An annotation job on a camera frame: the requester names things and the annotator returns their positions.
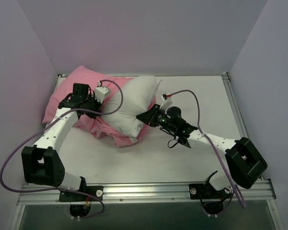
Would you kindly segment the white pillow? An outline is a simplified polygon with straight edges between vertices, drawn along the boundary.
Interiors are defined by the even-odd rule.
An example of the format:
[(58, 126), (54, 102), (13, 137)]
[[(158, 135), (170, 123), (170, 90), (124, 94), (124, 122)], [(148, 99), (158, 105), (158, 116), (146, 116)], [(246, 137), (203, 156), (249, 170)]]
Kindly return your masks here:
[(143, 122), (139, 121), (136, 116), (149, 110), (156, 98), (156, 91), (161, 80), (155, 76), (119, 77), (118, 79), (127, 81), (121, 87), (123, 100), (120, 92), (115, 93), (105, 103), (102, 112), (112, 112), (123, 102), (121, 108), (113, 114), (101, 116), (101, 119), (119, 133), (136, 138), (144, 127)]

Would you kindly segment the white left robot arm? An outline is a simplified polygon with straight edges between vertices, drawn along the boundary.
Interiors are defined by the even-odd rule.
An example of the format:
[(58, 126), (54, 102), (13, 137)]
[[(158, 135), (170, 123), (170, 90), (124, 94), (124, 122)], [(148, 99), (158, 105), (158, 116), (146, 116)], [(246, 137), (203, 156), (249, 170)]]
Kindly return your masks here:
[(75, 83), (58, 105), (49, 128), (31, 147), (21, 153), (24, 178), (27, 183), (70, 190), (70, 196), (82, 201), (87, 196), (83, 178), (65, 170), (59, 157), (61, 146), (72, 126), (85, 114), (96, 118), (110, 89), (99, 84), (94, 90), (87, 84)]

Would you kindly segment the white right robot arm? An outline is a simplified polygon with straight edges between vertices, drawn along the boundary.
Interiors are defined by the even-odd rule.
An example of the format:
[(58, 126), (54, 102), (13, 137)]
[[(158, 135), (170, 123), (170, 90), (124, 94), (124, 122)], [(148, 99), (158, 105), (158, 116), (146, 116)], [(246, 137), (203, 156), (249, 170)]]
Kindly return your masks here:
[(225, 168), (234, 184), (250, 189), (267, 169), (267, 162), (250, 139), (239, 140), (222, 138), (200, 132), (181, 117), (181, 109), (170, 107), (166, 111), (160, 105), (154, 106), (136, 118), (150, 127), (160, 127), (168, 132), (181, 145), (214, 153), (214, 149), (225, 159)]

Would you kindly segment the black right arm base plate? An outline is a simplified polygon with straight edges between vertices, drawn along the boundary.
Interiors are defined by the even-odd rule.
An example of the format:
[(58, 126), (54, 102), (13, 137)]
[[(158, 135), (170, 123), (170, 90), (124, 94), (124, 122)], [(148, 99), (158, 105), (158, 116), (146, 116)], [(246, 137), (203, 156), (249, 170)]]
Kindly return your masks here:
[(190, 199), (204, 200), (204, 199), (224, 199), (231, 195), (231, 190), (228, 188), (222, 190), (215, 190), (210, 184), (195, 183), (189, 184)]

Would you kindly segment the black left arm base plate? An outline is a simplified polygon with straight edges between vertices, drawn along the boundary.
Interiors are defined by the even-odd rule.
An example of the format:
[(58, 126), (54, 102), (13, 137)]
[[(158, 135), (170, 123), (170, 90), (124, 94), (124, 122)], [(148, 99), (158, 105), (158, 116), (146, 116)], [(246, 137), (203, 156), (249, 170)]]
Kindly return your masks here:
[(62, 190), (60, 191), (60, 202), (97, 202), (102, 201), (104, 193), (104, 187), (101, 185), (85, 185), (78, 191), (74, 190)]

